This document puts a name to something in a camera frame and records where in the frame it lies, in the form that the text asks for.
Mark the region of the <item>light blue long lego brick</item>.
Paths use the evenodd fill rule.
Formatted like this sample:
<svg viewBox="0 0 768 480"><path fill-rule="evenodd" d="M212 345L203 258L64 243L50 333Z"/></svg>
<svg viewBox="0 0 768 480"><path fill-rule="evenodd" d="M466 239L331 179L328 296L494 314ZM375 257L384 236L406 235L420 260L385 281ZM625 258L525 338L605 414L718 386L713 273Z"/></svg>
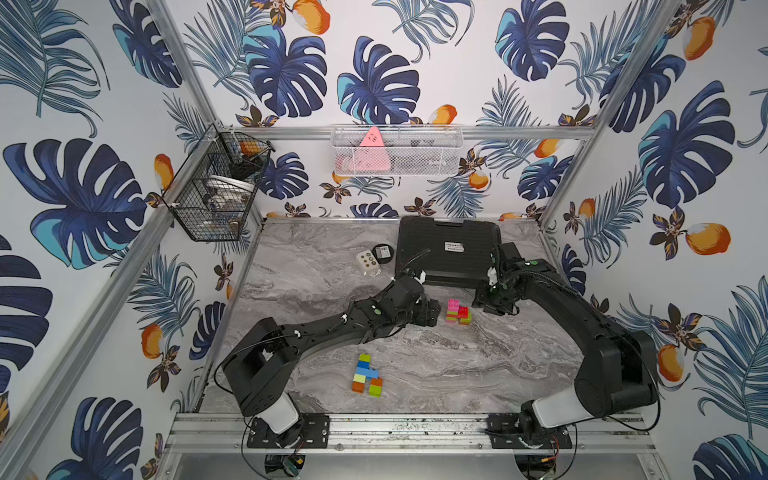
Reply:
<svg viewBox="0 0 768 480"><path fill-rule="evenodd" d="M355 377L364 377L366 379L378 379L379 373L376 370L357 367L355 371Z"/></svg>

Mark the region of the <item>light green orange lego stack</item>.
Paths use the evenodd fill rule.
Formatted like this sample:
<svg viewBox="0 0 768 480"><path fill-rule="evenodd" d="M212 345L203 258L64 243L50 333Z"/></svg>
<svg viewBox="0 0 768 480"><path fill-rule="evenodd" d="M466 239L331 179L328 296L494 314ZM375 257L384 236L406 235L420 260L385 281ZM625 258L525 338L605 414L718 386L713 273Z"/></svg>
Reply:
<svg viewBox="0 0 768 480"><path fill-rule="evenodd" d="M356 393L363 393L365 390L366 380L366 376L355 374L352 382L352 391Z"/></svg>

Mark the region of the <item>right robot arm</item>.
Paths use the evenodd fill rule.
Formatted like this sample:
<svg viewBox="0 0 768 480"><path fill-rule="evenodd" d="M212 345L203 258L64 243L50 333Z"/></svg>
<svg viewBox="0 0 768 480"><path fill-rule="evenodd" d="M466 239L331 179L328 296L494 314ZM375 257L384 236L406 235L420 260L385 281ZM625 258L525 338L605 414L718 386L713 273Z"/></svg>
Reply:
<svg viewBox="0 0 768 480"><path fill-rule="evenodd" d="M648 334L615 324L567 285L551 264L524 259L513 243L495 246L490 260L488 279L476 289L473 306L493 315L516 315L519 302L532 301L569 334L583 356L570 387L521 406L520 433L543 435L660 404L652 366L656 347Z"/></svg>

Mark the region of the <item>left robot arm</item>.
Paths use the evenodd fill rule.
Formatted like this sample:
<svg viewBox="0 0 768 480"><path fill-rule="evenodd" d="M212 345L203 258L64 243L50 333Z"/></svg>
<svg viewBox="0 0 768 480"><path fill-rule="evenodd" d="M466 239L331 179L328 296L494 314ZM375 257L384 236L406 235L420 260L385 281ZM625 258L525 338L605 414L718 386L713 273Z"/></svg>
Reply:
<svg viewBox="0 0 768 480"><path fill-rule="evenodd" d="M349 303L344 311L298 324L259 320L216 366L226 390L245 418L259 418L283 434L300 421L285 388L304 358L346 345L365 344L396 335L408 325L434 327L441 310L423 283L426 272L413 264L429 248L412 256L379 293Z"/></svg>

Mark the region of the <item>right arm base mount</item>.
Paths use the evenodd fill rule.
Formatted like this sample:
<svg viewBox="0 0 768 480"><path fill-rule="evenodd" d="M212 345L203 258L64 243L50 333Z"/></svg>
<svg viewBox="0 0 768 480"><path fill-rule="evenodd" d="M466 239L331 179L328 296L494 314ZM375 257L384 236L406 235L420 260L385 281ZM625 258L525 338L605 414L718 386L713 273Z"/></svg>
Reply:
<svg viewBox="0 0 768 480"><path fill-rule="evenodd" d="M573 447L566 427L543 427L527 412L489 414L486 422L485 433L493 449L558 450Z"/></svg>

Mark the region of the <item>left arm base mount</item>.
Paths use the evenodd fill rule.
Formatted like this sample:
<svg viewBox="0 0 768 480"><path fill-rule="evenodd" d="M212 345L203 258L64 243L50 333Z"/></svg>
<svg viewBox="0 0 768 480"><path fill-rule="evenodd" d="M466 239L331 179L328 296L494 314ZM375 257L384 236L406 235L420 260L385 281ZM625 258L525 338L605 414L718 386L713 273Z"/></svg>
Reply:
<svg viewBox="0 0 768 480"><path fill-rule="evenodd" d="M248 427L246 446L251 449L325 449L328 445L330 417L320 413L300 413L298 421L282 433L275 433L260 418Z"/></svg>

